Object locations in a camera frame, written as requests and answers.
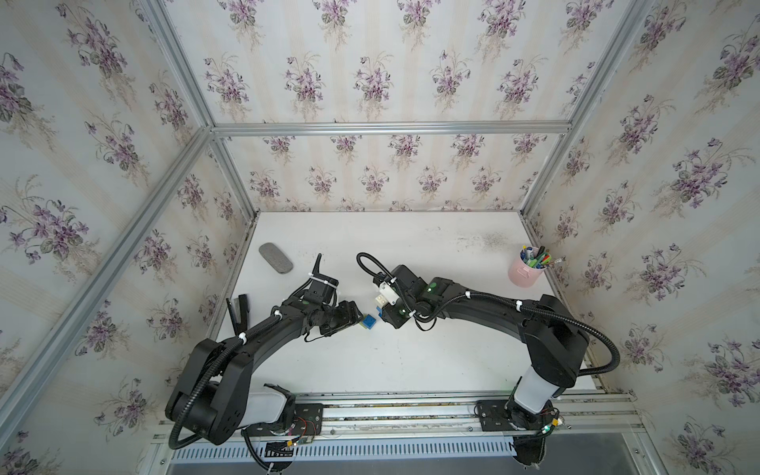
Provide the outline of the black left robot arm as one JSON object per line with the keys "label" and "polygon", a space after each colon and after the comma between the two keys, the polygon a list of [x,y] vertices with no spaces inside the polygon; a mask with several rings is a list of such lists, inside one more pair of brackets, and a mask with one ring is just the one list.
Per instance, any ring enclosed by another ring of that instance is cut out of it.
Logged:
{"label": "black left robot arm", "polygon": [[193,348],[165,407],[173,427],[172,450],[209,441],[225,443],[239,429],[253,372],[283,346],[317,329],[329,338],[363,320],[353,301],[338,300],[338,279],[315,260],[309,280],[254,327],[221,342],[205,338]]}

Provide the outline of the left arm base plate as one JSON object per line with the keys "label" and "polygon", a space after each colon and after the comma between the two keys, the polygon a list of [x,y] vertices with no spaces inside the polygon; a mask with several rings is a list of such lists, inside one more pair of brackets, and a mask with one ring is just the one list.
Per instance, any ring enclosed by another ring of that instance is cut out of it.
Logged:
{"label": "left arm base plate", "polygon": [[322,433],[325,406],[319,403],[288,403],[274,423],[258,423],[243,430],[250,437],[279,437],[310,443]]}

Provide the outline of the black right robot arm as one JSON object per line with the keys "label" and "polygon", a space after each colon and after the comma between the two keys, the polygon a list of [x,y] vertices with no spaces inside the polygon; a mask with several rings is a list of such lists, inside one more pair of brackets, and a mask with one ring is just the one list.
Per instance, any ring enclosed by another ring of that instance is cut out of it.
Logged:
{"label": "black right robot arm", "polygon": [[621,363],[616,344],[575,319],[555,297],[521,300],[477,291],[451,279],[427,282],[400,264],[390,270],[370,253],[356,255],[381,297],[380,317],[395,329],[407,322],[429,332],[442,320],[459,320],[507,334],[526,346],[530,366],[508,401],[522,416],[548,411],[551,399],[577,379],[612,372]]}

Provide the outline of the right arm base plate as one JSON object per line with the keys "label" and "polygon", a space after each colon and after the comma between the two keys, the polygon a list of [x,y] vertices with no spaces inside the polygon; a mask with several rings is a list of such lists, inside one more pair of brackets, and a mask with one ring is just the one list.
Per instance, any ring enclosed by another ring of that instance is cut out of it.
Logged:
{"label": "right arm base plate", "polygon": [[547,402],[532,413],[513,399],[479,400],[474,406],[482,431],[525,431],[529,435],[548,435],[563,424],[560,411]]}

